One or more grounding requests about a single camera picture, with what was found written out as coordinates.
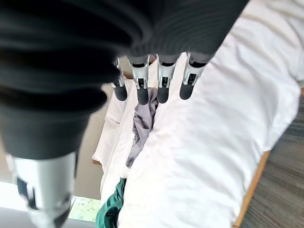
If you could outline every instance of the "wall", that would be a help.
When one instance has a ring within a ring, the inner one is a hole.
[[[112,95],[112,86],[104,85],[103,90],[108,96],[108,101]],[[97,147],[102,128],[105,122],[107,104],[102,109],[91,115],[89,124],[85,131],[79,154],[77,168],[77,178],[75,183],[75,195],[87,198],[100,199],[100,181],[103,175],[102,167],[93,164],[92,155]],[[0,181],[13,183],[13,178],[9,172],[5,160],[5,153],[0,140]]]

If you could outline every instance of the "gray cloth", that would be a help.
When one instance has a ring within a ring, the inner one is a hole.
[[[156,99],[157,89],[148,88],[149,101],[145,105],[138,104],[135,107],[135,114],[133,118],[133,133],[135,134],[133,146],[131,148],[126,166],[130,168],[142,151],[145,142],[153,128],[154,116],[158,101]]]

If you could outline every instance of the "white duvet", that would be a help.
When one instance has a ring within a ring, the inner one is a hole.
[[[294,119],[304,79],[304,2],[252,0],[189,100],[181,100],[186,54],[169,99],[127,179],[120,228],[230,228],[264,151]],[[149,86],[157,87],[157,62]],[[112,96],[94,159],[101,201],[113,194],[133,142],[136,87]]]

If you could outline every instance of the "gray carpet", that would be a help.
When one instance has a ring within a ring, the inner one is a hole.
[[[241,228],[304,228],[304,99],[268,158]]]

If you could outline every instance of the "green cloth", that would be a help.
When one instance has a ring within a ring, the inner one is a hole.
[[[121,178],[116,185],[115,192],[100,208],[96,216],[97,228],[116,228],[118,214],[124,204],[124,187],[127,179]]]

